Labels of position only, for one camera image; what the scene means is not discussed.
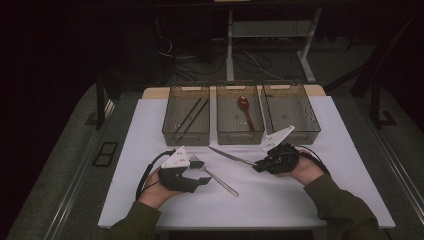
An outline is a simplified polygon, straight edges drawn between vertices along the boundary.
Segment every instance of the white table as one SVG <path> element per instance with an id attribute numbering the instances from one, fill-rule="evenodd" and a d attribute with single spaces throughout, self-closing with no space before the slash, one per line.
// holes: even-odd
<path id="1" fill-rule="evenodd" d="M 376 215 L 382 228 L 395 226 L 372 182 L 331 97 L 310 97 L 322 128 L 308 146 L 324 161 L 333 179 L 342 188 L 362 198 Z M 141 99 L 109 188 L 98 225 L 109 228 L 124 218 L 147 165 L 160 153 L 171 150 L 161 133 L 167 99 Z M 211 98 L 211 146 L 238 157 L 256 161 L 266 154 L 262 145 L 220 146 L 216 134 L 216 99 Z M 207 147 L 186 147 L 207 168 L 240 194 L 233 197 L 213 179 L 194 193 L 178 195 L 161 208 L 157 230 L 193 229 L 312 229 L 325 226 L 316 216 L 313 202 L 302 186 L 290 178 L 257 173 L 250 166 L 233 162 Z M 161 158 L 159 166 L 166 157 Z M 187 170 L 185 176 L 207 176 Z"/>

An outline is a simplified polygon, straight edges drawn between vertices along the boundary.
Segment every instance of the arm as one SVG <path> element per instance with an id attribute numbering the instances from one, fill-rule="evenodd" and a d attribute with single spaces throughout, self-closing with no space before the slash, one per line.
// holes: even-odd
<path id="1" fill-rule="evenodd" d="M 109 229 L 106 240 L 156 239 L 154 229 L 160 216 L 157 209 L 168 199 L 181 193 L 169 191 L 162 186 L 158 171 L 156 169 L 149 175 L 140 197 L 133 203 L 128 215 Z"/>
<path id="2" fill-rule="evenodd" d="M 327 222 L 329 240 L 387 239 L 366 203 L 350 192 L 341 190 L 312 161 L 301 157 L 291 173 L 277 176 L 293 177 L 305 186 L 306 193 L 315 203 L 318 218 Z"/>

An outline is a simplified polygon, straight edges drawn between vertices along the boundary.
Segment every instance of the handle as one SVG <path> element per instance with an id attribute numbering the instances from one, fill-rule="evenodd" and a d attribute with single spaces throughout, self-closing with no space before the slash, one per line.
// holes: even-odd
<path id="1" fill-rule="evenodd" d="M 221 179 L 219 179 L 217 176 L 215 176 L 214 174 L 212 174 L 211 172 L 209 172 L 208 170 L 205 170 L 205 172 L 207 174 L 209 174 L 211 177 L 213 177 L 213 179 L 215 179 L 219 184 L 221 184 L 221 186 L 223 186 L 228 192 L 230 192 L 234 197 L 238 197 L 239 193 L 234 190 L 232 187 L 228 186 L 224 181 L 222 181 Z"/>
<path id="2" fill-rule="evenodd" d="M 250 119 L 249 112 L 246 111 L 247 124 L 249 124 L 250 131 L 256 132 L 255 126 L 253 126 L 252 119 Z"/>

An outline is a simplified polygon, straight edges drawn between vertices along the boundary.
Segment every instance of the metal mesh bin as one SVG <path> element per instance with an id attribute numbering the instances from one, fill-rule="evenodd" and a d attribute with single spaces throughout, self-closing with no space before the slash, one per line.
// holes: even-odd
<path id="1" fill-rule="evenodd" d="M 264 81 L 261 101 L 268 134 L 293 125 L 294 131 L 283 142 L 309 145 L 315 141 L 321 128 L 302 84 Z"/>
<path id="2" fill-rule="evenodd" d="M 162 128 L 166 145 L 209 145 L 209 88 L 209 82 L 172 84 Z"/>
<path id="3" fill-rule="evenodd" d="M 239 107 L 238 99 L 244 96 L 249 102 L 248 113 L 253 125 L 249 127 L 245 112 Z M 220 145 L 260 144 L 265 131 L 256 82 L 217 82 L 217 132 Z"/>

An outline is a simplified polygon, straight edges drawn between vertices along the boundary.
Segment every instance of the wooden spoon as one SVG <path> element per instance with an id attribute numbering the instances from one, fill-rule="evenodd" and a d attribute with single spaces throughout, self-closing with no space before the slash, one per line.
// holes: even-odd
<path id="1" fill-rule="evenodd" d="M 243 112 L 246 114 L 247 124 L 249 124 L 250 131 L 256 132 L 255 126 L 253 126 L 252 120 L 250 119 L 249 115 L 249 101 L 247 101 L 247 98 L 240 96 L 237 103 L 241 110 L 243 110 Z"/>

